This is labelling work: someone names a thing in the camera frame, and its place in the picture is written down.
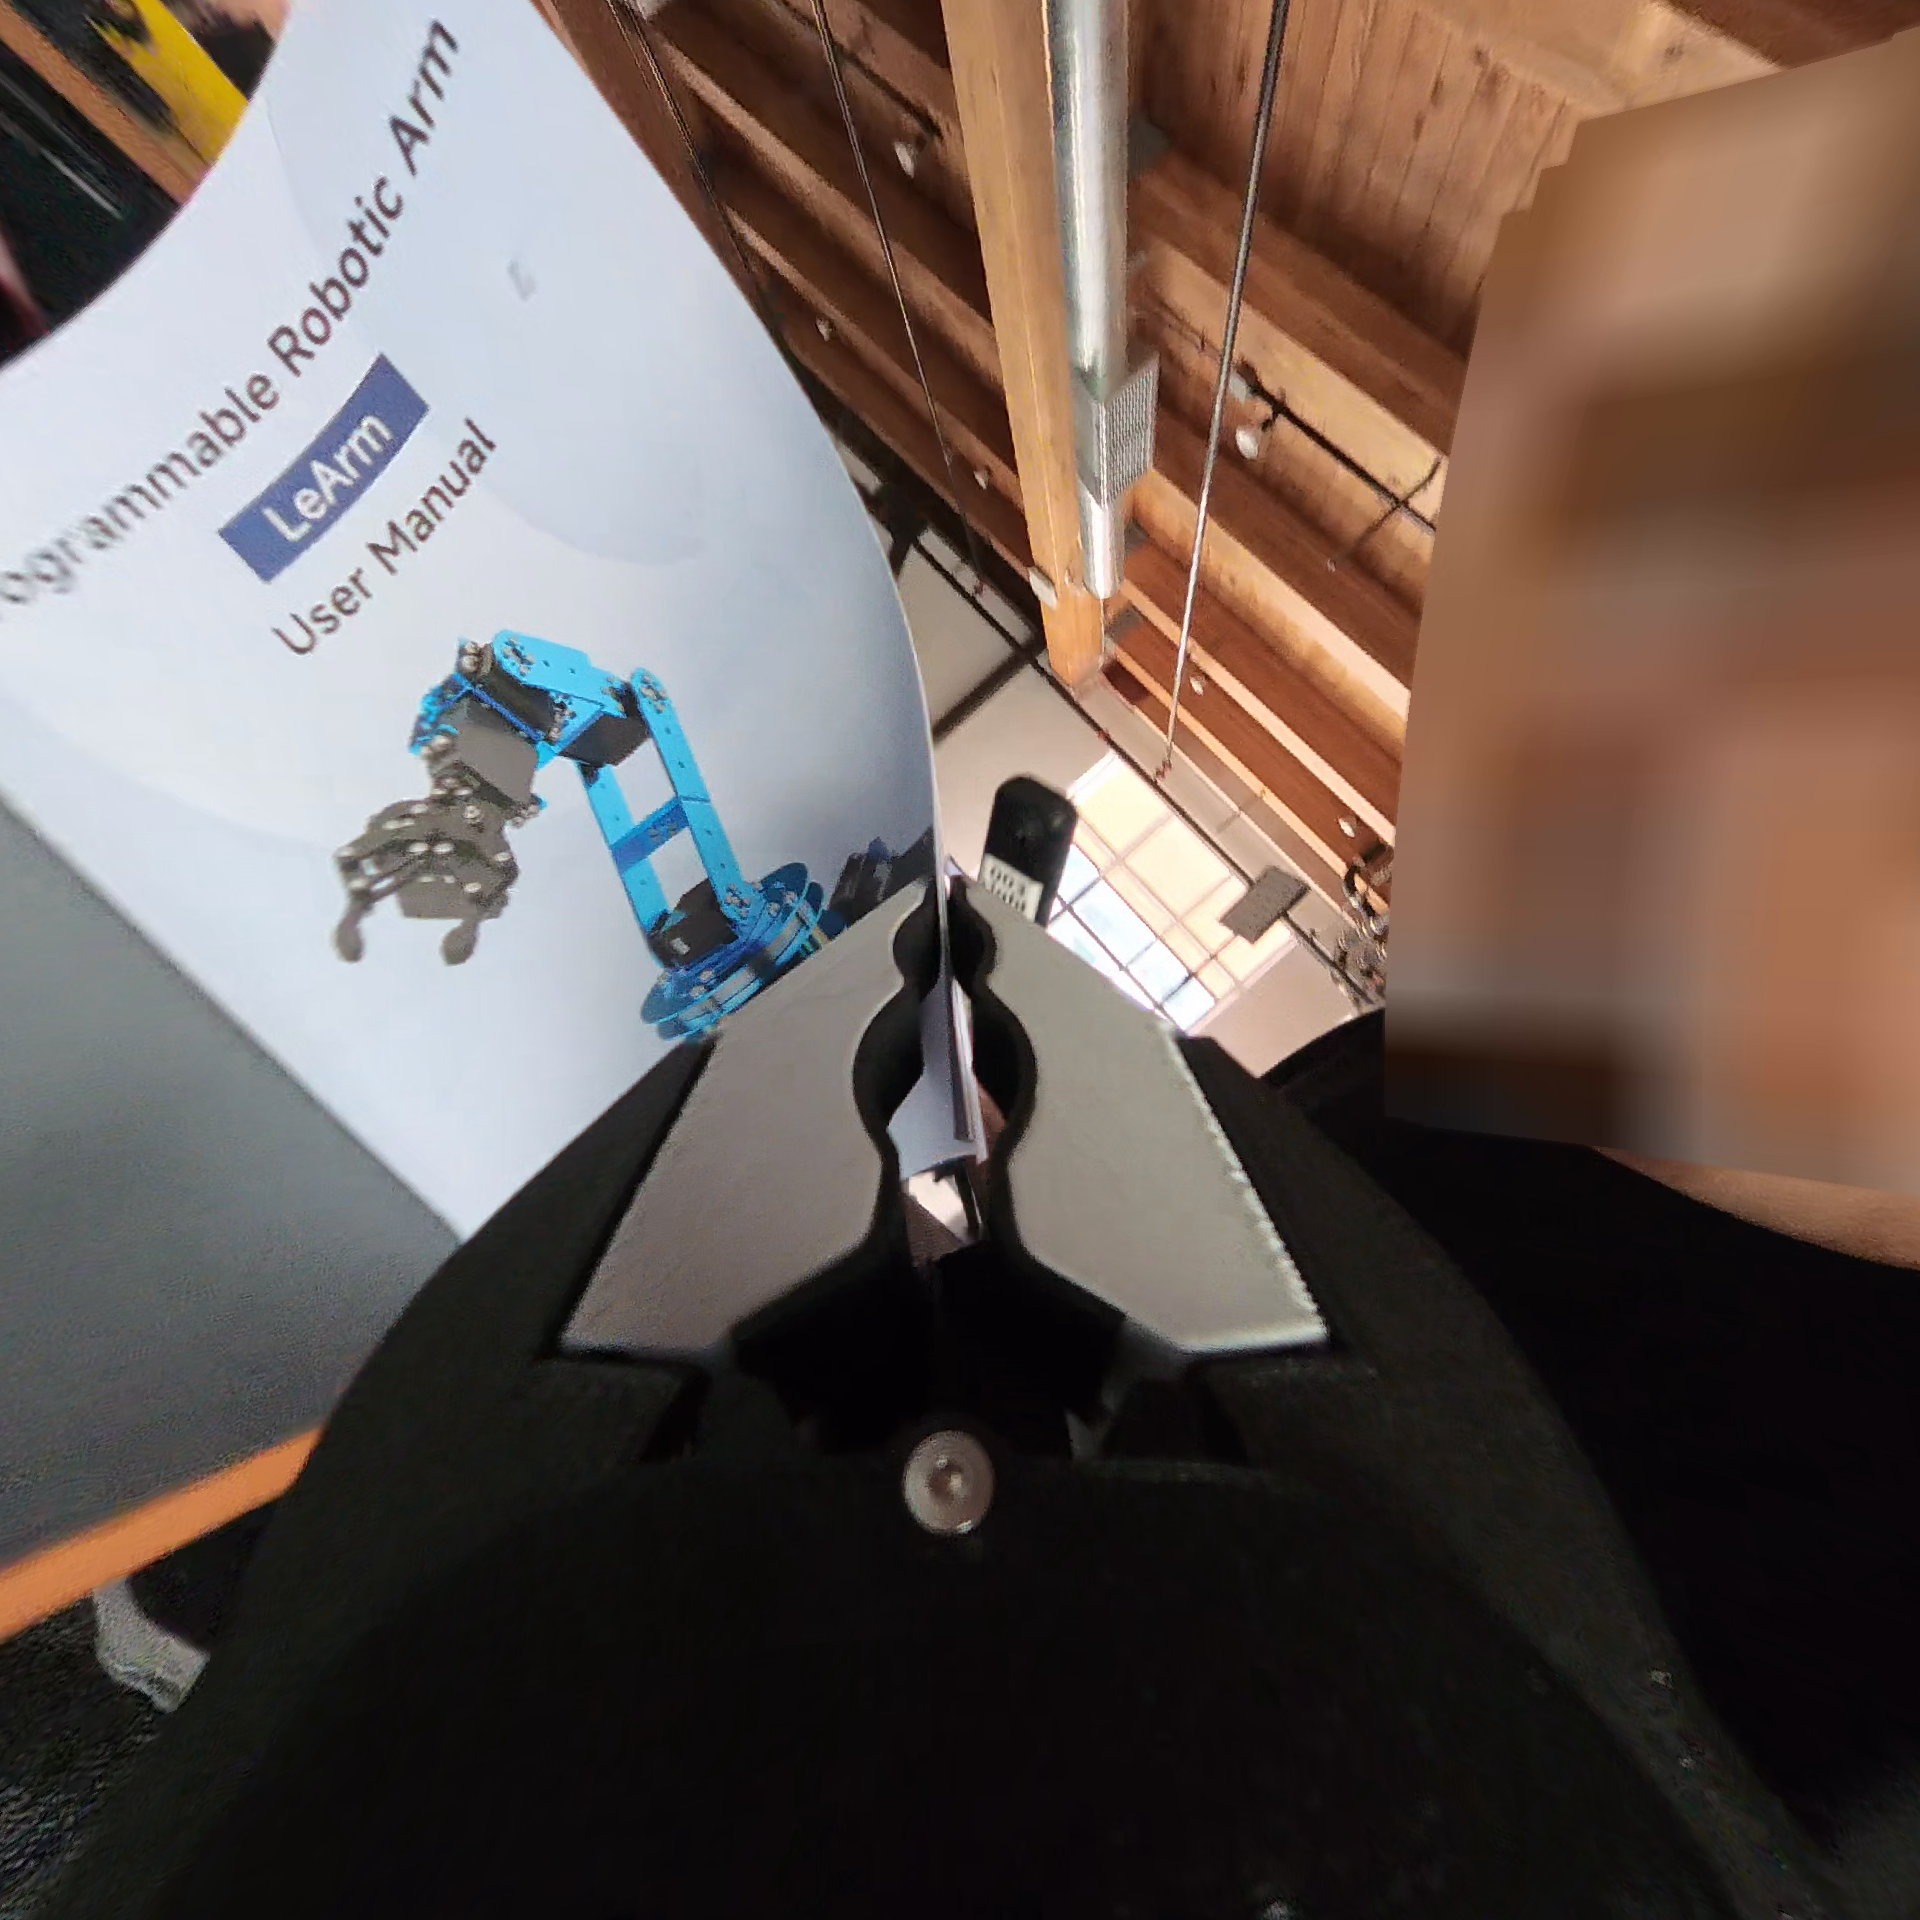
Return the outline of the large grid window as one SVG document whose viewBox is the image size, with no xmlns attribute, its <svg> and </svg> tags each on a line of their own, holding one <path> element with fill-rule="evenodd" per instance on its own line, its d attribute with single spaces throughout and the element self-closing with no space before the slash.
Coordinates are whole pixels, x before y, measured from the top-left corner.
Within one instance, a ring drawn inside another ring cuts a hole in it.
<svg viewBox="0 0 1920 1920">
<path fill-rule="evenodd" d="M 1202 1033 L 1253 989 L 1303 996 L 1308 1033 L 1378 1003 L 1372 950 L 1345 924 L 1315 924 L 1313 891 L 1256 946 L 1220 923 L 1253 875 L 1121 753 L 1071 783 L 1077 835 L 1049 934 L 1166 1025 Z"/>
</svg>

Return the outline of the printed instruction manual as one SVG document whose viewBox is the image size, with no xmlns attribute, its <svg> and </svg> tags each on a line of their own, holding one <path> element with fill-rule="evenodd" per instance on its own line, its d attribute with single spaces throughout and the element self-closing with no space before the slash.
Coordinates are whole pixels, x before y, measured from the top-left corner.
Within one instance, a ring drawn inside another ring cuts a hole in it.
<svg viewBox="0 0 1920 1920">
<path fill-rule="evenodd" d="M 529 2 L 308 2 L 2 375 L 2 798 L 471 1229 L 938 869 L 875 528 Z"/>
</svg>

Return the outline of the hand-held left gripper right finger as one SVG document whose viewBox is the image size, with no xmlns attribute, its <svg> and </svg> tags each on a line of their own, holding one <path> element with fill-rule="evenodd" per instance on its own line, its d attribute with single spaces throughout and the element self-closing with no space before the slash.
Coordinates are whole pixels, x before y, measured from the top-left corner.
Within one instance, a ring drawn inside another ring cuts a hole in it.
<svg viewBox="0 0 1920 1920">
<path fill-rule="evenodd" d="M 953 881 L 987 1155 L 987 1330 L 1099 1423 L 1138 1384 L 1324 1355 L 1331 1330 L 1177 1031 L 976 878 Z"/>
</svg>

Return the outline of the silver ceiling duct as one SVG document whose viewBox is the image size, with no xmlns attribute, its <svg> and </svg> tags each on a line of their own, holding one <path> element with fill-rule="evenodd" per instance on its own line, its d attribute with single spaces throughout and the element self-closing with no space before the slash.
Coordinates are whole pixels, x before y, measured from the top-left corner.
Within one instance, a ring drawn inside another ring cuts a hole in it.
<svg viewBox="0 0 1920 1920">
<path fill-rule="evenodd" d="M 1127 508 L 1156 463 L 1158 355 L 1129 322 L 1129 5 L 1047 2 L 1077 510 L 1087 591 L 1117 599 Z"/>
</svg>

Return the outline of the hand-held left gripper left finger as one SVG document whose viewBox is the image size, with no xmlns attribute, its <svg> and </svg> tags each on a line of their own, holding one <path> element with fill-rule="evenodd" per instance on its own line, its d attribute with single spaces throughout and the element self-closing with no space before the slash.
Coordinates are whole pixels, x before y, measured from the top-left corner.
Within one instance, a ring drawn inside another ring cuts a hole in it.
<svg viewBox="0 0 1920 1920">
<path fill-rule="evenodd" d="M 714 1026 L 569 1352 L 705 1363 L 872 1240 L 899 1198 L 889 1122 L 926 1070 L 938 961 L 934 885 L 914 878 Z"/>
</svg>

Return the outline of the person's black top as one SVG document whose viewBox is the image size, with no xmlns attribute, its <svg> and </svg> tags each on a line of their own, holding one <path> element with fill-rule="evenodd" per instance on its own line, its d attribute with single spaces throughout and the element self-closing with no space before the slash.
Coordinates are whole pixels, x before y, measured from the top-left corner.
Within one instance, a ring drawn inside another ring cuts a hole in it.
<svg viewBox="0 0 1920 1920">
<path fill-rule="evenodd" d="M 1497 1309 L 1853 1912 L 1918 1915 L 1918 1266 L 1585 1146 L 1396 1122 L 1378 1014 L 1262 1084 Z"/>
</svg>

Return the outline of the yellow storage bin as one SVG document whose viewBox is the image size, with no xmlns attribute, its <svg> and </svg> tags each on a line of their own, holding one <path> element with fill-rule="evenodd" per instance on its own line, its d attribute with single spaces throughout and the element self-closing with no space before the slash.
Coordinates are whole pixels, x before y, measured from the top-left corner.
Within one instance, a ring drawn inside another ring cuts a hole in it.
<svg viewBox="0 0 1920 1920">
<path fill-rule="evenodd" d="M 84 2 L 92 31 L 158 94 L 188 149 L 212 165 L 249 98 L 168 2 Z"/>
</svg>

